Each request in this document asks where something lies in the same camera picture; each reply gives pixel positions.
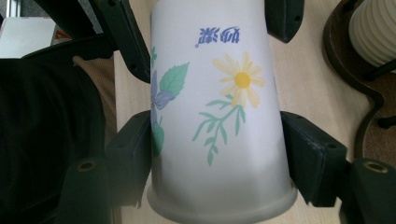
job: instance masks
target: black fabric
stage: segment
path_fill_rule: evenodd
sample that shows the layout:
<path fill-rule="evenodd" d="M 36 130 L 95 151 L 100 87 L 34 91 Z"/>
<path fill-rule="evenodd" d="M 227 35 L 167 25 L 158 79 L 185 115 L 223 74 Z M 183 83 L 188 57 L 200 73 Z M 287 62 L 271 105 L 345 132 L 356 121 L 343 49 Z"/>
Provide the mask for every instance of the black fabric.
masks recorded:
<path fill-rule="evenodd" d="M 59 195 L 68 164 L 101 155 L 104 134 L 98 91 L 82 69 L 0 60 L 0 223 Z"/>

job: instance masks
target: light wood tabletop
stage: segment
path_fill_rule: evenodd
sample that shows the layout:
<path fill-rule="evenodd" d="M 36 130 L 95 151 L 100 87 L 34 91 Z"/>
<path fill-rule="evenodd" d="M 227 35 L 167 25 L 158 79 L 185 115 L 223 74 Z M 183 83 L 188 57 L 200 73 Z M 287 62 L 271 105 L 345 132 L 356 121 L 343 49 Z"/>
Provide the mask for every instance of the light wood tabletop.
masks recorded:
<path fill-rule="evenodd" d="M 149 49 L 149 14 L 157 0 L 130 0 L 134 15 Z M 322 42 L 326 20 L 339 0 L 305 1 L 304 19 L 297 35 L 284 44 L 270 36 L 280 109 L 299 114 L 319 126 L 348 148 L 352 160 L 356 131 L 370 110 L 368 98 L 349 87 L 329 64 Z M 119 129 L 128 119 L 149 110 L 149 84 L 132 76 L 120 54 L 115 53 L 117 120 Z M 147 189 L 140 208 L 124 206 L 118 223 L 174 223 L 157 215 L 149 206 Z M 307 205 L 301 194 L 294 206 L 263 223 L 340 223 L 337 201 L 332 208 Z"/>

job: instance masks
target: white cup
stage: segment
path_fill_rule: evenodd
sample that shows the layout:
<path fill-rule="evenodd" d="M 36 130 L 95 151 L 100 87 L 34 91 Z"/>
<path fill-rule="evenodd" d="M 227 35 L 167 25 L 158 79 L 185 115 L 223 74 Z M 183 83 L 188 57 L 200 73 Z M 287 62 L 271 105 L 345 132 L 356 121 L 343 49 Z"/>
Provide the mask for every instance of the white cup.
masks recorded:
<path fill-rule="evenodd" d="M 182 223 L 246 223 L 296 199 L 262 0 L 161 0 L 151 14 L 152 185 Z"/>
<path fill-rule="evenodd" d="M 396 59 L 396 0 L 365 0 L 349 23 L 353 48 L 378 67 Z"/>

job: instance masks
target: floor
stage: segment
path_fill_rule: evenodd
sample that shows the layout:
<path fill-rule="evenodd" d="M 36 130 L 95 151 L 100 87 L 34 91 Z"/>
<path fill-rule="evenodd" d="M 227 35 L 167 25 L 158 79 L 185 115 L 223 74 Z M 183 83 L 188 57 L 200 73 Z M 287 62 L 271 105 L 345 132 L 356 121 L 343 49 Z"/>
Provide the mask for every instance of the floor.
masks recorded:
<path fill-rule="evenodd" d="M 34 0 L 19 0 L 21 2 L 21 17 L 48 17 L 47 13 Z M 91 20 L 93 30 L 100 34 L 102 29 L 97 21 L 89 0 L 78 0 L 82 8 Z M 0 0 L 0 15 L 5 18 L 7 16 L 7 0 Z"/>

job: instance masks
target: wooden table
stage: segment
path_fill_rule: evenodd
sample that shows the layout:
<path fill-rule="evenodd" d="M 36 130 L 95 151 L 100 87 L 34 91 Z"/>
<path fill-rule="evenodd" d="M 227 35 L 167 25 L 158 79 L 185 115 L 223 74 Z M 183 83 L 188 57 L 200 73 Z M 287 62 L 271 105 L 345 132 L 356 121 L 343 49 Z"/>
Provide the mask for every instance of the wooden table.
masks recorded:
<path fill-rule="evenodd" d="M 141 32 L 149 46 L 149 13 L 157 0 L 130 0 Z M 326 20 L 339 0 L 307 0 L 298 34 L 289 42 L 270 37 L 280 109 L 299 114 L 319 126 L 348 148 L 348 159 L 356 131 L 370 110 L 367 97 L 349 87 L 332 69 L 322 43 Z M 115 53 L 117 116 L 119 128 L 133 115 L 149 110 L 149 84 L 134 78 L 120 54 Z M 118 211 L 118 223 L 174 223 L 151 210 L 146 194 L 140 208 Z M 263 223 L 340 223 L 337 201 L 333 208 L 306 205 L 301 195 L 295 205 L 279 217 Z"/>

